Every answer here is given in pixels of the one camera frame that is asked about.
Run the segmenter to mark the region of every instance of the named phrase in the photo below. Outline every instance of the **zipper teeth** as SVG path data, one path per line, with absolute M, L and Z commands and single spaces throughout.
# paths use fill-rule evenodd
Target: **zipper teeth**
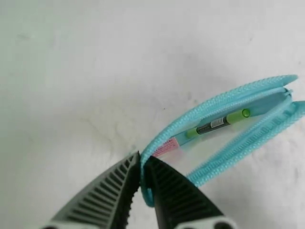
M 268 138 L 268 136 L 273 135 L 272 131 L 260 130 L 259 133 L 254 133 L 252 136 L 253 138 L 249 138 L 245 142 L 238 145 L 238 141 L 242 140 L 243 138 L 247 137 L 247 135 L 251 136 L 251 132 L 255 131 L 263 123 L 267 122 L 268 120 L 272 120 L 275 116 L 279 113 L 283 112 L 291 104 L 291 97 L 287 98 L 279 107 L 274 108 L 270 114 L 263 117 L 260 121 L 255 123 L 252 127 L 245 130 L 242 134 L 236 137 L 234 140 L 230 141 L 227 146 L 223 149 L 217 151 L 214 157 L 209 159 L 208 162 L 205 162 L 198 166 L 193 172 L 187 175 L 187 178 L 194 183 L 197 187 L 201 186 L 207 180 L 213 178 L 221 171 L 227 169 L 232 164 L 236 163 L 240 159 L 242 159 L 247 154 L 247 147 L 251 146 L 254 142 L 256 145 L 259 146 L 261 144 L 262 136 Z M 272 128 L 276 127 L 278 124 L 273 123 Z

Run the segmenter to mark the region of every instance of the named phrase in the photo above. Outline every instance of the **zipper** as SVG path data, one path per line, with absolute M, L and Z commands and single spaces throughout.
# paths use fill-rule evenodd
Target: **zipper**
M 265 140 L 268 140 L 270 139 L 270 136 L 274 135 L 270 129 L 282 123 L 278 120 L 276 121 L 275 117 L 279 116 L 280 113 L 283 113 L 283 111 L 286 110 L 290 104 L 292 104 L 292 98 L 291 95 L 288 95 L 288 97 L 281 104 L 267 112 L 267 114 L 258 122 L 230 141 L 223 149 L 217 151 L 215 156 L 210 158 L 207 162 L 199 165 L 186 177 L 196 187 L 199 187 L 209 179 L 215 177 L 225 169 L 235 164 L 253 149 L 259 147 L 261 145 L 260 142 L 263 141 L 262 137 L 264 137 Z

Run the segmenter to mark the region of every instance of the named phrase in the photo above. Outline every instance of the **ridged grip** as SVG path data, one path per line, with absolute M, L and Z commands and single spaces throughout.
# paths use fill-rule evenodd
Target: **ridged grip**
M 101 229 L 124 229 L 140 183 L 140 155 L 134 153 L 103 172 L 52 220 L 93 224 Z
M 144 170 L 160 229 L 174 229 L 179 223 L 223 215 L 198 188 L 163 161 L 151 156 Z

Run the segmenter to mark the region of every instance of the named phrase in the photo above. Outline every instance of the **light blue zipper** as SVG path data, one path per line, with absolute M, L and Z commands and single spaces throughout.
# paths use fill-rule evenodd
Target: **light blue zipper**
M 283 111 L 290 107 L 289 115 L 282 115 Z M 222 171 L 231 167 L 237 161 L 244 158 L 255 148 L 261 146 L 264 142 L 269 140 L 274 134 L 272 130 L 281 125 L 288 116 L 291 116 L 295 111 L 295 105 L 292 103 L 291 96 L 289 95 L 284 102 L 279 104 L 274 109 L 270 110 L 265 116 L 256 122 L 253 126 L 245 130 L 235 139 L 230 141 L 223 149 L 218 151 L 214 157 L 208 162 L 198 166 L 193 172 L 186 177 L 197 187 L 204 184 L 209 179 L 215 177 Z
M 283 92 L 285 89 L 283 88 L 284 85 L 294 81 L 297 79 L 296 75 L 285 75 L 285 76 L 277 76 L 277 77 L 271 77 L 263 80 L 259 80 L 257 82 L 249 83 L 244 86 L 238 87 L 236 89 L 233 89 L 229 92 L 220 94 L 212 99 L 207 100 L 206 102 L 198 105 L 197 107 L 193 108 L 192 110 L 188 111 L 184 115 L 182 115 L 180 118 L 176 119 L 174 122 L 172 122 L 169 126 L 167 126 L 163 131 L 161 131 L 157 137 L 153 141 L 149 143 L 149 145 L 144 149 L 143 153 L 141 154 L 141 190 L 143 194 L 143 198 L 146 202 L 146 204 L 150 207 L 153 207 L 153 196 L 152 192 L 149 188 L 146 187 L 145 179 L 144 179 L 144 169 L 143 166 L 148 160 L 148 158 L 154 153 L 154 151 L 157 149 L 157 147 L 161 146 L 165 141 L 167 141 L 171 136 L 173 136 L 175 133 L 177 133 L 177 130 L 181 129 L 182 127 L 186 126 L 190 122 L 193 122 L 194 120 L 199 120 L 205 117 L 210 117 L 214 114 L 218 114 L 219 112 L 223 112 L 228 109 L 232 109 L 236 106 L 239 106 L 244 103 L 249 103 L 253 101 L 253 99 L 257 100 L 259 98 L 266 97 L 270 94 L 274 94 L 277 92 Z M 238 159 L 241 159 L 245 156 L 245 153 L 242 151 L 239 152 L 241 155 L 237 155 L 234 157 L 234 161 L 236 162 Z M 210 160 L 210 164 L 208 167 L 210 169 L 206 169 L 206 164 L 199 167 L 198 171 L 195 170 L 194 172 L 190 173 L 189 179 L 196 183 L 196 185 L 199 185 L 208 179 L 212 178 L 213 176 L 216 176 L 219 172 L 225 170 L 227 167 L 229 167 L 231 164 L 233 164 L 233 161 L 231 161 L 230 164 L 224 163 L 224 167 L 220 168 L 218 160 L 223 155 L 221 153 L 218 153 L 215 156 L 215 160 Z

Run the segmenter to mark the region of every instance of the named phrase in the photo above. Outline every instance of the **fabric pouch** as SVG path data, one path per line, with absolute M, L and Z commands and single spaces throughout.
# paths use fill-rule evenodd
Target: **fabric pouch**
M 141 153 L 141 189 L 146 204 L 143 166 L 151 155 L 184 174 L 196 187 L 262 146 L 305 114 L 305 101 L 293 102 L 284 86 L 297 79 L 283 75 L 220 94 L 189 110 L 163 129 Z

